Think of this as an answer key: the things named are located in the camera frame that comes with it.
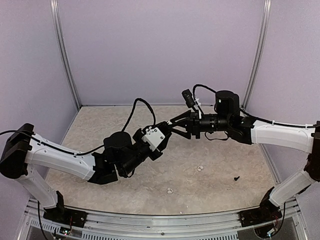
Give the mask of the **white earbud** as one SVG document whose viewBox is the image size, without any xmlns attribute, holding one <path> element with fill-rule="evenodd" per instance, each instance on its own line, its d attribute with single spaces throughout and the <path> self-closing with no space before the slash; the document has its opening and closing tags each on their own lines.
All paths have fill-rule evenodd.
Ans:
<svg viewBox="0 0 320 240">
<path fill-rule="evenodd" d="M 172 189 L 172 188 L 170 188 L 170 187 L 168 187 L 168 188 L 167 188 L 167 194 L 169 194 L 169 195 L 170 195 L 170 194 L 172 194 L 172 193 L 173 193 L 173 189 Z"/>
<path fill-rule="evenodd" d="M 198 172 L 202 172 L 203 170 L 204 170 L 204 167 L 203 167 L 203 166 L 198 166 L 198 167 L 197 167 L 197 171 L 198 171 Z"/>
</svg>

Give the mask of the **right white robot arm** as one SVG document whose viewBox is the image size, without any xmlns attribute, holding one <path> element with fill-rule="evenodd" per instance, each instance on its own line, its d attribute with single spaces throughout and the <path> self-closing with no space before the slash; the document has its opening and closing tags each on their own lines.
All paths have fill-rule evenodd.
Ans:
<svg viewBox="0 0 320 240">
<path fill-rule="evenodd" d="M 263 120 L 246 114 L 241 116 L 239 96 L 229 90 L 215 92 L 215 113 L 188 110 L 170 120 L 171 126 L 179 126 L 184 132 L 178 135 L 190 139 L 200 138 L 201 133 L 225 132 L 242 144 L 268 144 L 296 149 L 308 154 L 304 168 L 288 177 L 266 194 L 256 210 L 256 218 L 266 222 L 291 197 L 320 180 L 320 124 L 288 125 Z"/>
</svg>

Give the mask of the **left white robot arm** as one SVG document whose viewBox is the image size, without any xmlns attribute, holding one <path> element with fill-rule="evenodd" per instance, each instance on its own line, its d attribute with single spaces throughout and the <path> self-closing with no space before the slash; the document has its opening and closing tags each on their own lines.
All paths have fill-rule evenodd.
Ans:
<svg viewBox="0 0 320 240">
<path fill-rule="evenodd" d="M 119 177 L 130 178 L 147 158 L 162 155 L 172 135 L 168 122 L 138 129 L 133 136 L 118 131 L 103 140 L 103 152 L 75 152 L 34 133 L 26 123 L 11 130 L 0 158 L 0 173 L 17 180 L 34 196 L 46 212 L 63 223 L 70 218 L 63 196 L 52 189 L 34 168 L 35 165 L 74 175 L 92 184 L 106 185 Z"/>
</svg>

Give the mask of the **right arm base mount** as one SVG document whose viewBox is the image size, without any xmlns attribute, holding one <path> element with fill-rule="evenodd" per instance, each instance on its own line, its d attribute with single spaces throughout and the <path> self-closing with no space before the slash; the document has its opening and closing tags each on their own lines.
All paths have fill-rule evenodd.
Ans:
<svg viewBox="0 0 320 240">
<path fill-rule="evenodd" d="M 257 207 L 239 212 L 239 218 L 242 227 L 259 225 L 269 221 L 274 221 L 276 218 L 282 218 L 283 215 L 279 207 L 270 209 L 267 207 Z"/>
</svg>

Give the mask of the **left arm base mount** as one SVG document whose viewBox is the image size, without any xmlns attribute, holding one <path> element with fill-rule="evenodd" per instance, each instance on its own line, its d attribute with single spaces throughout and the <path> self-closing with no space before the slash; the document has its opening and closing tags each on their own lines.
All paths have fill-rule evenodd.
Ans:
<svg viewBox="0 0 320 240">
<path fill-rule="evenodd" d="M 85 211 L 70 208 L 65 208 L 63 211 L 57 208 L 47 209 L 43 214 L 46 220 L 79 228 L 84 227 L 87 216 L 88 213 Z"/>
</svg>

